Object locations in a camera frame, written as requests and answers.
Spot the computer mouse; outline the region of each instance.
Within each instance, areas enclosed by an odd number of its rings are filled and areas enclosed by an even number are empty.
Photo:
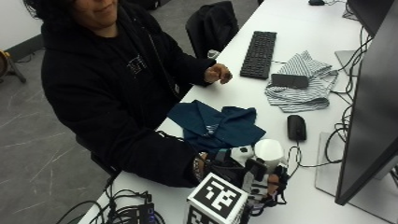
[[[307,139],[306,121],[298,115],[287,117],[287,136],[294,141]]]
[[[323,0],[310,0],[309,4],[310,6],[325,6]]]

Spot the white desk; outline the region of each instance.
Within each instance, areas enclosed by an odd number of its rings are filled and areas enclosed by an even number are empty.
[[[223,86],[217,83],[205,89],[193,88],[182,100],[192,102],[197,99],[218,110],[226,105],[242,108],[254,107],[257,110],[255,125],[266,131],[266,138],[279,141],[286,150],[286,156],[289,148],[294,145],[286,132],[289,114],[283,114],[278,107],[267,103],[263,94],[267,81],[238,76],[253,31],[277,32],[274,61],[286,62],[294,54],[307,50],[314,59],[330,63],[337,69],[341,65],[334,52],[341,49],[357,49],[359,46],[361,24],[343,19],[343,11],[345,4],[342,3],[330,7],[311,7],[307,0],[266,0],[218,56],[218,62],[226,64],[234,74],[234,79]],[[271,73],[281,66],[273,63]],[[341,74],[334,89],[343,90],[345,86],[346,75]],[[330,101],[327,109],[299,113],[306,120],[309,136],[307,141],[301,144],[303,164],[317,163],[319,133],[331,132],[333,124],[338,122],[347,106],[334,95]],[[181,127],[170,119],[162,123],[160,130],[181,136]],[[294,160],[291,160],[290,172],[294,167]],[[287,204],[266,209],[261,217],[250,219],[250,223],[387,223],[349,204],[337,205],[333,196],[315,189],[314,173],[314,168],[298,169],[285,193]],[[161,213],[165,222],[168,224],[182,222],[185,199],[190,189],[168,188],[128,173],[121,173],[114,181],[114,192],[120,189],[148,190],[153,194],[156,210]],[[106,204],[104,195],[98,203]],[[142,202],[120,200],[118,207],[140,203]],[[93,207],[80,223],[88,223],[96,214],[97,209]]]

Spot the folded striped shirt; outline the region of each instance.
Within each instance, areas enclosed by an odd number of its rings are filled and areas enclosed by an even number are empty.
[[[331,65],[314,60],[307,51],[295,54],[277,72],[285,75],[306,76],[309,87],[306,89],[290,89],[273,86],[270,79],[265,89],[270,105],[277,105],[285,113],[323,109],[329,106],[329,93],[334,85],[323,77],[329,75]]]

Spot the man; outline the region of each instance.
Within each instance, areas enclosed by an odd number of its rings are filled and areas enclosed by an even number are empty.
[[[154,18],[121,0],[24,3],[44,21],[42,86],[58,120],[109,165],[194,187],[197,151],[154,130],[190,83],[229,82],[225,65],[182,53]]]

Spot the keyboard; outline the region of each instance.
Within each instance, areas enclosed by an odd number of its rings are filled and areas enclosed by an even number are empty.
[[[269,78],[274,41],[274,32],[254,31],[245,61],[239,69],[242,77]]]

